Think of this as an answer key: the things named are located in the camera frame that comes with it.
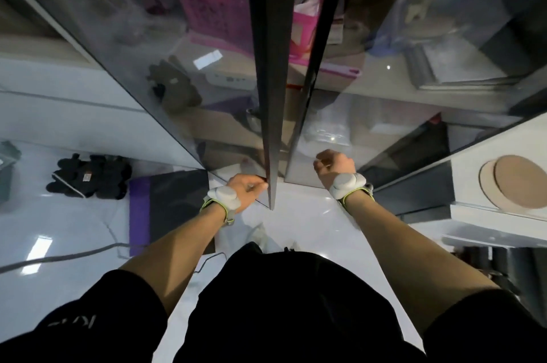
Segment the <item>glass door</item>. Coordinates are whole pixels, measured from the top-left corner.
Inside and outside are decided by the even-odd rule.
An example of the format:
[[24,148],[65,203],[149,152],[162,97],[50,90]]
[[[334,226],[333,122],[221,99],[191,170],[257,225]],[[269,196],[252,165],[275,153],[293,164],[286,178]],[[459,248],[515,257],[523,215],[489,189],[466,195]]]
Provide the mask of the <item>glass door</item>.
[[285,180],[353,157],[375,186],[547,109],[547,0],[324,0]]
[[36,0],[204,168],[270,182],[294,0]]

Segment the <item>pink basket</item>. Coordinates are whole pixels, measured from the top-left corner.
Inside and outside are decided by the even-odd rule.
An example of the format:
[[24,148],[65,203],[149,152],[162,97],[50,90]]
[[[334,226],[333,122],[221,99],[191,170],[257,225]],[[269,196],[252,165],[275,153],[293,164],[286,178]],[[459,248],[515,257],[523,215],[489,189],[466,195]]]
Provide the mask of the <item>pink basket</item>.
[[[220,38],[237,48],[253,53],[253,33],[247,0],[180,0],[188,18],[189,27],[197,33]],[[292,56],[308,52],[318,17],[293,14],[293,30],[297,28],[300,42],[291,42]]]

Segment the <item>forearm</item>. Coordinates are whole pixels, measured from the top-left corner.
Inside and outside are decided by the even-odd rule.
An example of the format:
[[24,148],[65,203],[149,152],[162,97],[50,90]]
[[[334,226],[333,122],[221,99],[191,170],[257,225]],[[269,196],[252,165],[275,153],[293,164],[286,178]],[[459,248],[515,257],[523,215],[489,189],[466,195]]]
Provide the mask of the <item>forearm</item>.
[[421,334],[436,317],[469,294],[498,288],[480,271],[400,221],[364,192],[350,194],[346,207]]
[[224,218],[224,208],[212,203],[195,218],[150,244],[120,269],[142,277],[158,294],[170,315]]

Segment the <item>person's left hand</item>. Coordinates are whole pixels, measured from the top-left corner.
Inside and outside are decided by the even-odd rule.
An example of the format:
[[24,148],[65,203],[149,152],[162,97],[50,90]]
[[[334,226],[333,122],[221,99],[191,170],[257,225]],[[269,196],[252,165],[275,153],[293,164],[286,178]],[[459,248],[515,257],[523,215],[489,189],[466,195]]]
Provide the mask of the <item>person's left hand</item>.
[[260,176],[239,173],[230,179],[227,186],[236,190],[241,201],[241,206],[236,210],[236,213],[239,213],[248,208],[268,188],[268,183]]

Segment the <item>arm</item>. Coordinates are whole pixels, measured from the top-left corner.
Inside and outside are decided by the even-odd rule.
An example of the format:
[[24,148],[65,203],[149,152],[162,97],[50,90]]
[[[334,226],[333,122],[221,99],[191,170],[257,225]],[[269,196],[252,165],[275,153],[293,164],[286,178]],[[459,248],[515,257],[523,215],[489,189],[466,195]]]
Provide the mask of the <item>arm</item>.
[[[339,173],[355,173],[352,159],[326,150],[315,171],[326,189]],[[372,247],[386,278],[418,332],[468,295],[499,288],[480,271],[381,207],[363,191],[346,198],[346,208]]]
[[[256,200],[268,184],[258,176],[237,174],[228,182],[241,201],[237,213]],[[195,218],[148,246],[120,267],[142,277],[171,315],[186,289],[203,251],[222,227],[225,210],[212,203]]]

